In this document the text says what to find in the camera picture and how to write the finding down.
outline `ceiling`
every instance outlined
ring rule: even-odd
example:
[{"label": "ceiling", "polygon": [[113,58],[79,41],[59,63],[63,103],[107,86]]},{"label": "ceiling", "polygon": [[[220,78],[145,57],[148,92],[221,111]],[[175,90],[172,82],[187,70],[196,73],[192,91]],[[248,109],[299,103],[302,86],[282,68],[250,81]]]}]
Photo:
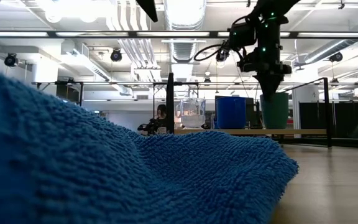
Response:
[{"label": "ceiling", "polygon": [[[247,1],[225,1],[225,0],[207,0],[206,14],[203,24],[203,30],[226,30],[231,23],[238,17],[250,13],[251,8],[246,7]],[[358,0],[347,0],[344,9],[339,10],[339,0],[302,0],[291,9],[287,14],[290,23],[282,26],[282,31],[355,31],[358,27]],[[103,17],[105,4],[108,0],[94,0],[94,8],[101,10],[101,17],[94,22],[86,23],[80,18],[63,17],[60,22],[50,23],[45,18],[45,11],[39,7],[36,1],[20,0],[1,0],[0,3],[0,30],[108,30],[106,18]],[[156,0],[158,11],[157,23],[148,20],[149,28],[152,30],[165,30],[165,18],[163,12],[163,1]],[[46,51],[48,54],[60,59],[59,46],[62,39],[0,39],[0,46],[36,46]],[[91,58],[95,60],[112,75],[116,80],[125,81],[130,79],[131,61],[124,54],[120,62],[112,62],[110,54],[113,48],[120,47],[115,39],[79,39],[75,40],[77,44],[84,43],[90,49]],[[205,43],[200,43],[198,48],[220,43],[222,40],[207,39]],[[311,53],[331,40],[282,40],[282,60],[297,55]],[[161,67],[161,76],[165,78],[170,71],[170,55],[168,44],[161,42],[161,39],[152,39],[158,65]],[[247,47],[247,51],[252,51],[254,46]],[[358,43],[341,51],[344,56],[342,62],[320,61],[310,65],[318,70],[321,77],[344,77],[358,70]],[[196,63],[193,67],[193,76],[196,80],[203,81],[204,73],[211,72],[211,81],[215,82],[234,82],[239,81],[239,72],[236,67],[236,55],[230,56],[226,60],[224,68],[217,68],[215,59],[205,60]],[[84,80],[86,77],[93,77],[93,74],[78,65],[72,65],[71,68],[76,72],[74,77]],[[292,81],[287,76],[285,81]],[[255,82],[251,77],[252,73],[242,74],[245,82]],[[358,82],[358,73],[349,76],[344,82]]]}]

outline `blue microfiber cloth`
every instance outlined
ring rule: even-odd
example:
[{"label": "blue microfiber cloth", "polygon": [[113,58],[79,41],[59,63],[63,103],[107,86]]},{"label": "blue microfiber cloth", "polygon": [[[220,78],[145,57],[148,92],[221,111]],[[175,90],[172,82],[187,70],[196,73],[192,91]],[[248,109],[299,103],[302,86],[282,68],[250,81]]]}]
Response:
[{"label": "blue microfiber cloth", "polygon": [[0,223],[267,223],[297,170],[270,139],[142,137],[0,75]]}]

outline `black robot mount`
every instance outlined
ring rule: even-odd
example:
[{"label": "black robot mount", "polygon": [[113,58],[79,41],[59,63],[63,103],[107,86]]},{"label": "black robot mount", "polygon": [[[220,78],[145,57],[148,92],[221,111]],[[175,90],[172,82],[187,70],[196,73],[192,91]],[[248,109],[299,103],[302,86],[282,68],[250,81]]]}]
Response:
[{"label": "black robot mount", "polygon": [[[269,100],[283,81],[284,75],[291,73],[291,66],[280,61],[280,26],[288,23],[284,15],[298,1],[259,0],[250,14],[238,18],[231,28],[227,29],[230,33],[228,40],[201,49],[194,60],[199,62],[216,55],[217,61],[224,61],[230,50],[235,51],[240,57],[237,66],[241,72],[255,71],[254,78],[258,80],[264,98]],[[254,45],[256,42],[257,47],[247,54],[245,46]],[[205,58],[198,58],[205,50],[214,47],[219,48]]]}]

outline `teal bin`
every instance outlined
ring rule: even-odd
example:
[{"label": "teal bin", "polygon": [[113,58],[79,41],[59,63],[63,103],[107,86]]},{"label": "teal bin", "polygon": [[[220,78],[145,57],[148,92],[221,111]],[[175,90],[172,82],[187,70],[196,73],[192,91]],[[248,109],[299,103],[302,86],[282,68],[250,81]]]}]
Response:
[{"label": "teal bin", "polygon": [[262,117],[267,129],[285,129],[288,121],[288,93],[274,93],[270,101],[260,96]]}]

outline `blue container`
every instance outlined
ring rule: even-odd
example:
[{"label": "blue container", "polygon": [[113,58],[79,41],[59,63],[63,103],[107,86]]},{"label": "blue container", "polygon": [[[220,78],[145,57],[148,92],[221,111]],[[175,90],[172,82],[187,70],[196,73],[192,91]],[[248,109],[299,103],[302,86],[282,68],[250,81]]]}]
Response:
[{"label": "blue container", "polygon": [[244,129],[246,121],[246,99],[222,97],[216,100],[216,115],[220,129]]}]

